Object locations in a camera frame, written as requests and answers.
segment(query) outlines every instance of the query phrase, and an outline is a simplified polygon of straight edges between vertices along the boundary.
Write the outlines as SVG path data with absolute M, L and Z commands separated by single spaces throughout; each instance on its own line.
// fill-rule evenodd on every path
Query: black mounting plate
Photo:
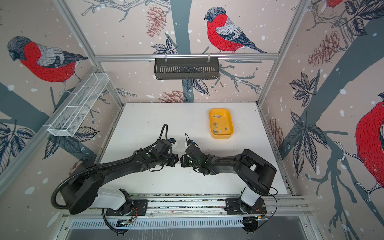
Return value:
M 247 213 L 244 213 L 240 209 L 239 199 L 238 198 L 227 198 L 225 200 L 226 208 L 228 215 L 238 215 L 238 214 L 266 214 L 266 208 L 264 200 L 262 198 L 257 199 L 256 203 L 252 207 L 248 207 Z
M 145 199 L 133 200 L 132 206 L 135 206 L 137 208 L 137 215 L 138 216 L 145 216 L 145 212 L 147 211 L 147 206 L 148 206 L 148 200 L 145 200 Z M 106 216 L 119 216 L 119 217 L 122 216 L 120 214 L 120 211 L 113 210 L 113 209 L 107 209 L 107 212 L 105 213 L 105 215 Z M 125 215 L 125 216 L 135 216 L 135 215 L 136 215 L 135 210 L 132 210 L 128 215 Z

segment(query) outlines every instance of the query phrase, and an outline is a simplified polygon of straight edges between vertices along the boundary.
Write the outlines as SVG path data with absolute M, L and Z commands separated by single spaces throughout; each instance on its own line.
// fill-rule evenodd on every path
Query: black wire basket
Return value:
M 216 79 L 218 58 L 156 58 L 156 79 Z

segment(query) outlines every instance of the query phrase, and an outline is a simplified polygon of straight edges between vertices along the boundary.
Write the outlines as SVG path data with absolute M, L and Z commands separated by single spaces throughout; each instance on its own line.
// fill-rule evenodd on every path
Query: yellow tray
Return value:
M 214 139 L 228 139 L 235 130 L 231 112 L 225 108 L 214 108 L 209 111 L 209 128 Z

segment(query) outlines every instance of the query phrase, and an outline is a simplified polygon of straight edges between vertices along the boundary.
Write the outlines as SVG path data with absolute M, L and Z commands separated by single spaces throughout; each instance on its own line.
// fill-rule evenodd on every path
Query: white mesh basket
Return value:
M 73 93 L 73 99 L 48 128 L 52 135 L 73 136 L 109 81 L 106 73 L 88 74 L 87 78 L 83 80 L 86 81 L 84 86 Z

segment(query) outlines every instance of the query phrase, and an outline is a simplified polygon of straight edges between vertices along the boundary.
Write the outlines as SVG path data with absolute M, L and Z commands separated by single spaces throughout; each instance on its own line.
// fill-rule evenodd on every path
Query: bullfinch illustration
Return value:
M 64 90 L 65 81 L 75 74 L 74 70 L 79 62 L 88 59 L 80 54 L 69 53 L 60 48 L 47 47 L 32 42 L 24 36 L 17 36 L 8 42 L 8 51 L 12 60 L 17 59 L 34 75 L 47 82 L 61 82 Z
M 257 48 L 246 37 L 243 30 L 229 19 L 224 8 L 213 7 L 209 9 L 204 19 L 208 20 L 208 39 L 218 48 L 218 53 L 221 51 L 231 51 L 234 53 L 241 48 L 251 48 L 260 53 L 265 53 Z
M 384 93 L 379 94 L 384 101 Z M 361 183 L 356 182 L 368 195 L 365 201 L 371 201 L 371 193 L 377 189 L 384 188 L 384 102 L 379 102 L 364 117 L 361 118 L 356 126 L 356 145 L 357 154 L 350 154 L 344 151 L 341 143 L 344 160 L 345 154 L 359 159 L 366 169 L 376 179 L 376 185 L 370 189 L 365 189 Z

